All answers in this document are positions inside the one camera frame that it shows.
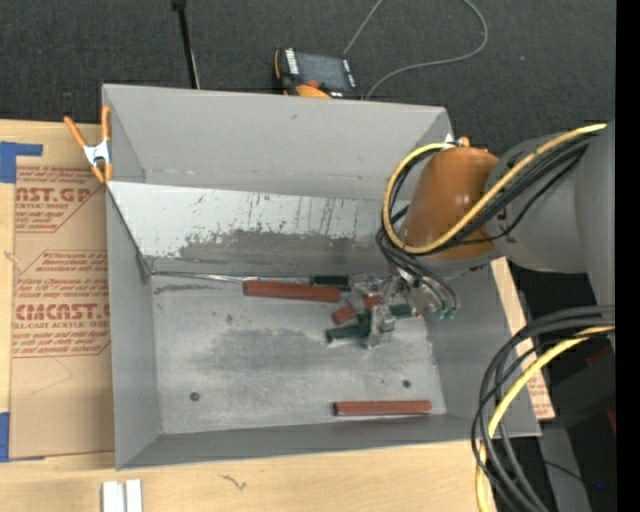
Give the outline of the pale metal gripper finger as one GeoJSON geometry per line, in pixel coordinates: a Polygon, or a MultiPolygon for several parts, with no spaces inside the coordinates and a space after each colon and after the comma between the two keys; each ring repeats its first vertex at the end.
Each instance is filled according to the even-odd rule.
{"type": "Polygon", "coordinates": [[[387,303],[392,295],[395,280],[391,275],[352,275],[348,279],[349,304],[354,311],[368,311],[387,303]]]}
{"type": "Polygon", "coordinates": [[[376,305],[370,310],[369,330],[364,346],[373,348],[388,343],[395,329],[396,318],[387,305],[376,305]]]}

